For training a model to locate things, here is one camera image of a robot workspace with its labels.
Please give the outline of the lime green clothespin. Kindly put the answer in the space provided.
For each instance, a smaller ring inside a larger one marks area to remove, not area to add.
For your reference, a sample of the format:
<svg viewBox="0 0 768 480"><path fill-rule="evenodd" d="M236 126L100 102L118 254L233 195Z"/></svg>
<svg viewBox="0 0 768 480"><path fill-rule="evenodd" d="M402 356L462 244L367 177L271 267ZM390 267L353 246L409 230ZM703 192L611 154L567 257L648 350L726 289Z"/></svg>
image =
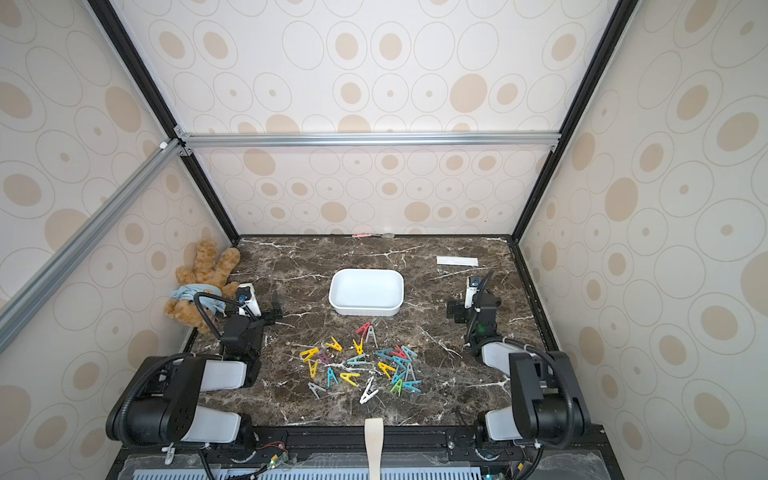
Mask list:
<svg viewBox="0 0 768 480"><path fill-rule="evenodd" d="M402 395L402 389L403 389L403 380L398 379L392 386L390 392L393 395L401 396Z"/></svg>

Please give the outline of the white clothespin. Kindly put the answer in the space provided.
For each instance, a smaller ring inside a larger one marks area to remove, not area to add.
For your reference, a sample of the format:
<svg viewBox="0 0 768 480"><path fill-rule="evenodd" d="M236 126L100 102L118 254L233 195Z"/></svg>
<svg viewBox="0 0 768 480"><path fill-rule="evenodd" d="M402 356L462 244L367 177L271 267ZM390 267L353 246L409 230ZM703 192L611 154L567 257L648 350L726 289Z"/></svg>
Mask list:
<svg viewBox="0 0 768 480"><path fill-rule="evenodd" d="M359 398L359 404L365 405L372 400L379 393L379 389L375 385L375 378L370 377L366 383L365 389Z"/></svg>

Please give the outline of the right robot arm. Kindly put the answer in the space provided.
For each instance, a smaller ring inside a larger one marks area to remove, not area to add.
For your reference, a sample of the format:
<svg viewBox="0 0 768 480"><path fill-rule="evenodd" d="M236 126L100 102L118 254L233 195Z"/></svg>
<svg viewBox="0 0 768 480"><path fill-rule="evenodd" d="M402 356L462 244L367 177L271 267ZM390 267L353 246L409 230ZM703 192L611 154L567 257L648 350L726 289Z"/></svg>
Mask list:
<svg viewBox="0 0 768 480"><path fill-rule="evenodd" d="M446 302L446 317L466 326L464 349L509 379L510 404L478 416L477 445L563 449L592 429L571 360L562 351L545 351L499 333L501 299L488 289L492 275L469 277L464 298Z"/></svg>

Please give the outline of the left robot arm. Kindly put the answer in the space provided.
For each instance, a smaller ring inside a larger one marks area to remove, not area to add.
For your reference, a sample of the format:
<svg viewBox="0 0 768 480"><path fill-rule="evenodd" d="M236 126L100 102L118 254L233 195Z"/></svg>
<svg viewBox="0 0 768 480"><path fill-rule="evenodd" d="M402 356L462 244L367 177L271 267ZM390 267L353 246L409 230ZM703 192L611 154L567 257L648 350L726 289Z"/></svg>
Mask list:
<svg viewBox="0 0 768 480"><path fill-rule="evenodd" d="M249 415L201 406L199 397L255 383L265 328L283 318L279 299L261 310L251 283L239 285L232 299L202 284L177 290L175 299L192 302L218 350L146 358L107 417L107 437L126 448L208 444L254 450L258 437Z"/></svg>

